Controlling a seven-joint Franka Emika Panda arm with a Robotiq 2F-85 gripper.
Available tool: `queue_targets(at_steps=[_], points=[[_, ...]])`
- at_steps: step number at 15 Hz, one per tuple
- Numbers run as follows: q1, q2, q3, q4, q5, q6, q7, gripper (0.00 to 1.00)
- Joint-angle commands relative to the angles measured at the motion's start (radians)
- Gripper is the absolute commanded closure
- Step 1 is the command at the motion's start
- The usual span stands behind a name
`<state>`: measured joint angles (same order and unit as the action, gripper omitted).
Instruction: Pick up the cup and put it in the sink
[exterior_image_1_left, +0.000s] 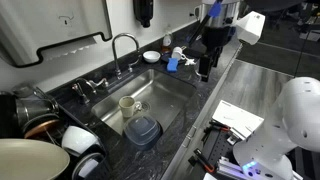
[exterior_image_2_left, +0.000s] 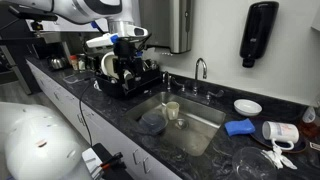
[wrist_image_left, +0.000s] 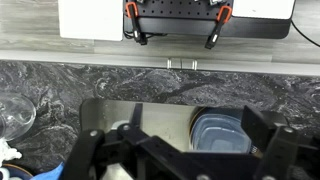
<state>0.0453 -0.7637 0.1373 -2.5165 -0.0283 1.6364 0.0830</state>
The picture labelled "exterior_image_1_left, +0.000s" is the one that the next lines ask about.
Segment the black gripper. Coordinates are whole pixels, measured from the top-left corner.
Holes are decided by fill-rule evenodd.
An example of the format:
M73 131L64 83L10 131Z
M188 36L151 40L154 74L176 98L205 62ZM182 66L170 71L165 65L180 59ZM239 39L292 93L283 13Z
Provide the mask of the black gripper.
M223 47L232 39L235 28L227 26L224 28L205 27L202 33L202 44L206 47L205 53L200 58L199 74L201 80L208 81L210 74L210 60L213 59L212 67L217 67Z

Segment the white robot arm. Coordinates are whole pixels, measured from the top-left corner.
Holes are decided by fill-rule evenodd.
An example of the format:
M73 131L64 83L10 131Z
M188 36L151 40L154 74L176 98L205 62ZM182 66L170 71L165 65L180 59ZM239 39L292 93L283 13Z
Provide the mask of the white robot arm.
M236 32L235 22L239 14L239 0L202 0L201 42L206 47L200 57L198 73L207 82L212 67L218 65L223 47Z

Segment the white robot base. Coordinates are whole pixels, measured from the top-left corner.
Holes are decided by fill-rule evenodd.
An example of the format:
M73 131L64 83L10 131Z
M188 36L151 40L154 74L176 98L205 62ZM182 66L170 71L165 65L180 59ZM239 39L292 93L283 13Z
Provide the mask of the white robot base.
M288 81L263 123L233 147L243 174L252 180L294 180L286 153L301 147L320 151L320 81Z

